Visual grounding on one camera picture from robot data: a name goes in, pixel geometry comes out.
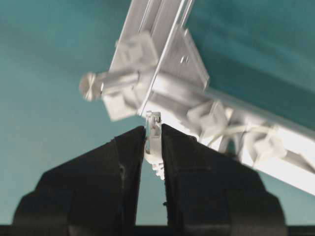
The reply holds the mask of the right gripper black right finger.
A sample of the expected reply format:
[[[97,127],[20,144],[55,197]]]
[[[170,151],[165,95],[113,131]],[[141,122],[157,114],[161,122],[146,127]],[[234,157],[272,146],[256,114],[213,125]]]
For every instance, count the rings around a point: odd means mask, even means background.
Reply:
[[[177,236],[284,236],[280,201],[259,174],[162,126],[167,223]]]

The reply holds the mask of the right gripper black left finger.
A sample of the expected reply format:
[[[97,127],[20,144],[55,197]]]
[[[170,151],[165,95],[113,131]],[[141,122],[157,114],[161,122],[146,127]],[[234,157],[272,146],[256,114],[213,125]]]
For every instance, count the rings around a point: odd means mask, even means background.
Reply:
[[[139,126],[46,171],[19,202],[14,235],[132,234],[145,134]]]

